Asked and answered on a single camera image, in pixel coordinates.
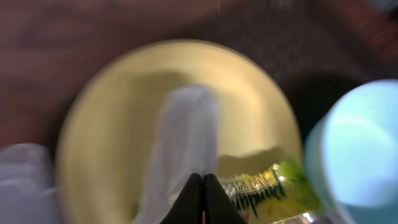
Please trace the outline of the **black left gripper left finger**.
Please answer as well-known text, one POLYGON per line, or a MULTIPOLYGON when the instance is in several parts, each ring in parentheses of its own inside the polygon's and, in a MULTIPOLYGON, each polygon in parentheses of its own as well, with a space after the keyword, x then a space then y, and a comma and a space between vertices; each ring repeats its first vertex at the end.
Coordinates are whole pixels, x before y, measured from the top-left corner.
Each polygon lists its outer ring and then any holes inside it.
POLYGON ((160 224, 202 224, 202 193, 202 177, 199 174, 192 174, 160 224))

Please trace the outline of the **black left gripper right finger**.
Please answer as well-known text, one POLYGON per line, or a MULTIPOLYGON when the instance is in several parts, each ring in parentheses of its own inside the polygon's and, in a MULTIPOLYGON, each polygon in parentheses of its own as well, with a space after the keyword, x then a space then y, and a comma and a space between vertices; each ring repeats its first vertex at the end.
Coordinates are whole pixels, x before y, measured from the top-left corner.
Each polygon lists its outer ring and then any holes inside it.
POLYGON ((234 208, 216 175, 206 175, 204 184, 206 224, 246 224, 234 208))

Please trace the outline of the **green yellow snack wrapper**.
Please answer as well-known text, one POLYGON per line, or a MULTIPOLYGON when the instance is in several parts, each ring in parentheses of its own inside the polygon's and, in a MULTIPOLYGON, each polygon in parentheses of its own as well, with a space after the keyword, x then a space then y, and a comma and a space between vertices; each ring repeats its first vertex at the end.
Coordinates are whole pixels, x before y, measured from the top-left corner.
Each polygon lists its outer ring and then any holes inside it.
POLYGON ((256 175, 220 177, 220 184, 246 223, 278 223, 295 217, 315 220, 320 199, 292 159, 256 175))

